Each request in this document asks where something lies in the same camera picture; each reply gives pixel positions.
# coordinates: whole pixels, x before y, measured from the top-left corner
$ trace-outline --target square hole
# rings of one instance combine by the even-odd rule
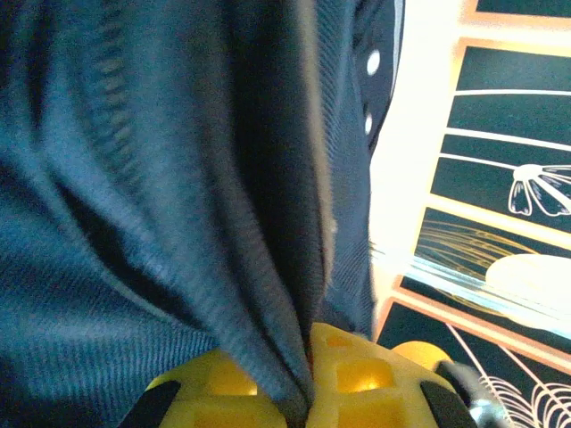
[[[394,386],[391,365],[382,359],[367,358],[337,366],[337,390],[361,392]]]
[[[192,428],[263,428],[252,411],[197,408]]]
[[[258,386],[233,361],[223,361],[212,366],[207,391],[212,395],[257,395]]]
[[[403,428],[402,399],[382,398],[372,402],[355,402],[339,408],[336,428]]]

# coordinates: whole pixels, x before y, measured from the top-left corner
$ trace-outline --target dark green panel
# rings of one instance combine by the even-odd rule
[[[469,364],[468,355],[446,328],[446,325],[415,310],[394,303],[378,338],[378,344],[392,349],[404,342],[430,342],[449,353],[455,361]]]
[[[554,150],[528,144],[506,143],[504,141],[469,136],[444,136],[442,153],[501,162],[515,167],[529,163],[539,165],[571,164],[571,152],[565,150]],[[469,163],[462,162],[460,166],[464,165],[468,166]]]
[[[457,89],[571,91],[571,58],[469,46]]]
[[[569,0],[479,0],[479,12],[571,18]]]
[[[448,126],[571,144],[569,118],[571,96],[464,95],[454,98]]]
[[[462,402],[458,393],[433,381],[422,381],[420,389],[438,428],[477,428],[467,404]]]
[[[512,182],[513,172],[509,169],[462,160],[440,159],[432,193],[571,233],[569,216],[549,217],[537,205],[533,205],[530,216],[512,214],[508,207]]]
[[[159,428],[179,389],[179,382],[168,381],[145,391],[119,428]]]

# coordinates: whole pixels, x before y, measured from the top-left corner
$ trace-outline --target dark blue fabric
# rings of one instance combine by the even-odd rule
[[[394,7],[394,1],[362,1],[355,14],[353,52],[363,106],[373,118],[368,136],[371,153],[377,145],[378,134],[393,94],[393,51],[400,50],[394,44]],[[373,50],[378,50],[381,61],[378,71],[369,76],[367,61]]]
[[[356,5],[317,4],[326,289],[300,4],[2,3],[5,426],[116,426],[216,346],[301,426],[311,321],[370,335]]]

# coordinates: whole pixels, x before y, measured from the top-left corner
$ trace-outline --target yellow plastic object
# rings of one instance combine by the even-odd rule
[[[444,379],[375,343],[315,324],[316,399],[307,428],[437,428],[420,382]],[[181,383],[161,428],[286,428],[269,398],[225,353],[214,350],[156,378]]]
[[[404,342],[393,351],[428,370],[435,370],[441,361],[452,361],[446,352],[428,342]]]

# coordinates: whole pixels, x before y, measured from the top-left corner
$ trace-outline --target decorative print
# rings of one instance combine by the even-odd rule
[[[449,324],[446,326],[480,372],[480,383],[503,405],[510,428],[571,426],[571,385],[543,383],[515,354],[500,346],[534,380],[531,402],[528,402],[513,384],[500,377],[489,376],[456,329]]]
[[[571,367],[520,355],[446,321],[419,312],[413,302],[391,306],[378,343],[393,349],[404,342],[432,343],[453,361],[472,366],[480,383],[503,405],[509,428],[570,428]]]
[[[517,254],[495,261],[485,274],[483,290],[521,305],[539,309],[528,314],[512,313],[519,324],[560,332],[571,337],[571,287],[562,280],[571,271],[571,258],[546,254]]]
[[[480,373],[480,383],[502,404],[509,428],[534,428],[534,410],[521,391],[500,377],[489,376],[456,329],[449,324],[446,326]]]
[[[485,281],[488,269],[497,260],[518,254],[541,254],[571,259],[571,251],[430,208],[426,210],[415,250],[415,255],[421,259],[480,281]],[[560,285],[557,281],[550,282],[551,287],[557,288]],[[401,287],[554,349],[571,353],[571,341],[538,329],[541,326],[531,318],[508,318],[497,311],[438,291],[408,277],[404,278]]]
[[[510,30],[522,26],[543,31],[569,28],[571,3],[567,0],[464,0],[462,16],[465,23],[491,24]],[[557,40],[557,33],[551,37]]]
[[[571,48],[461,38],[431,194],[571,234],[570,67]]]
[[[571,215],[571,165],[543,167],[526,164],[516,167],[506,163],[456,154],[441,153],[440,157],[512,169],[514,182],[509,190],[509,212],[531,216],[534,209],[533,200],[546,216]]]

